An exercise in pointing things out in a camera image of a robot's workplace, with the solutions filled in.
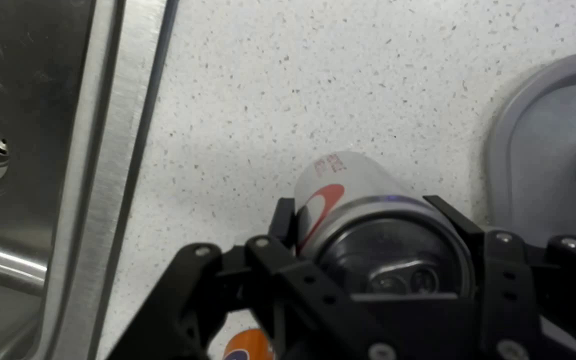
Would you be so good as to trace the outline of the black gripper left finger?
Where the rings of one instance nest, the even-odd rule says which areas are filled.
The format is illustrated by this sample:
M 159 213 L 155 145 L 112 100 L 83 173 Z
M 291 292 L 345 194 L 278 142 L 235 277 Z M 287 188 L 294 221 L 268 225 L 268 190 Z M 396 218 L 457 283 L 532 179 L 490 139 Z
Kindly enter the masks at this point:
M 392 335 L 321 269 L 293 255 L 294 202 L 271 228 L 224 253 L 194 243 L 177 253 L 108 360 L 210 360 L 233 313 L 248 311 L 278 360 L 396 360 Z

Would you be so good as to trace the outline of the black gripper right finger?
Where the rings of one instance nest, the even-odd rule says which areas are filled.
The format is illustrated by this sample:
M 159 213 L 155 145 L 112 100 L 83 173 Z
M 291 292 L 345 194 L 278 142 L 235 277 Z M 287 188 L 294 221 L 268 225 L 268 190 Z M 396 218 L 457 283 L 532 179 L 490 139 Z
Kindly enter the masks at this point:
M 576 236 L 529 244 L 508 228 L 484 230 L 441 197 L 428 197 L 463 236 L 478 279 L 483 360 L 576 360 Z

